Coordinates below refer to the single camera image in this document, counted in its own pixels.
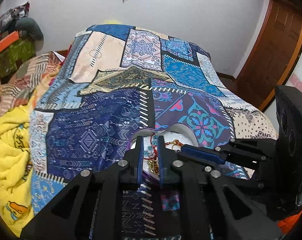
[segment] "baseboard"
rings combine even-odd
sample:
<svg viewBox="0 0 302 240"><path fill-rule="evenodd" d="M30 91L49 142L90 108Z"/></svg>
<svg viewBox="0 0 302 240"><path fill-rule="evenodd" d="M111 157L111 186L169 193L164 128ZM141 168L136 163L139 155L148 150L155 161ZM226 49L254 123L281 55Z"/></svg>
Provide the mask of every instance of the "baseboard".
<svg viewBox="0 0 302 240"><path fill-rule="evenodd" d="M220 72L217 72L217 76L218 77L222 77L222 78L227 78L227 79L235 80L234 76L231 76L231 75L228 75L228 74L224 74L224 73L220 73Z"/></svg>

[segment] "pile of clothes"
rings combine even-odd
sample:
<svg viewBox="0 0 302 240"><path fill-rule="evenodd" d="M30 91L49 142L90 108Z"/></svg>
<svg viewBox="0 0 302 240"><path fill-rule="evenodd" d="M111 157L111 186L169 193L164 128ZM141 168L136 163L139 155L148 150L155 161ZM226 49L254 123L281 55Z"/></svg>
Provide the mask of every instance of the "pile of clothes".
<svg viewBox="0 0 302 240"><path fill-rule="evenodd" d="M29 2L9 9L0 16L0 41L12 32L19 32L19 37L24 38L28 35L34 40L42 40L43 33L32 18L29 18Z"/></svg>

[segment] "orange fabric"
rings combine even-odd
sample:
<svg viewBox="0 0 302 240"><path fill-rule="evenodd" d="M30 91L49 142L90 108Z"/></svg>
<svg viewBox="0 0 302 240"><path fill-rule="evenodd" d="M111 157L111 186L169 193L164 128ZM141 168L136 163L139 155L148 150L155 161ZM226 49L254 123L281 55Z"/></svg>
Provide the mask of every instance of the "orange fabric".
<svg viewBox="0 0 302 240"><path fill-rule="evenodd" d="M0 52L19 39L19 33L14 31L0 41Z"/></svg>
<svg viewBox="0 0 302 240"><path fill-rule="evenodd" d="M298 213L297 215L288 217L288 218L278 222L278 227L281 228L283 234L287 234L292 229L294 224L300 218L301 214L302 214L302 211L300 213Z"/></svg>

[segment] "bed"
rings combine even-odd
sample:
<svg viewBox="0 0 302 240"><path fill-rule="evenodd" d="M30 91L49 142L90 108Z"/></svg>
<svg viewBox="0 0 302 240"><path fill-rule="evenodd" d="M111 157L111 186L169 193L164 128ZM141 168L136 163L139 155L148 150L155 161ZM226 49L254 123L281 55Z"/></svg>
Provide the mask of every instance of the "bed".
<svg viewBox="0 0 302 240"><path fill-rule="evenodd" d="M56 71L62 60L49 55L56 57L51 60ZM128 25L93 25L76 35L58 70L30 110L34 215L82 170L100 171L121 160L142 129L148 131L145 159L154 155L160 134L210 149L232 138L277 138L262 112L222 84L209 53L179 38ZM5 101L0 98L0 106ZM177 192L153 190L154 165L144 161L139 190L124 192L123 239L180 238L170 227L174 220L154 227L162 212L170 217L179 209ZM222 170L242 179L253 173L232 163Z"/></svg>

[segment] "door panel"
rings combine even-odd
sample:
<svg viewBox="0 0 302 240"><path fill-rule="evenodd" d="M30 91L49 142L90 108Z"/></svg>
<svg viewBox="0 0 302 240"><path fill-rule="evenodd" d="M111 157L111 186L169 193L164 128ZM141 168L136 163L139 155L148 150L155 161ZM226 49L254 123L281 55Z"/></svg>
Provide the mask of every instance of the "door panel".
<svg viewBox="0 0 302 240"><path fill-rule="evenodd" d="M300 11L273 1L260 42L236 79L238 96L256 107L263 103L286 69L301 28Z"/></svg>

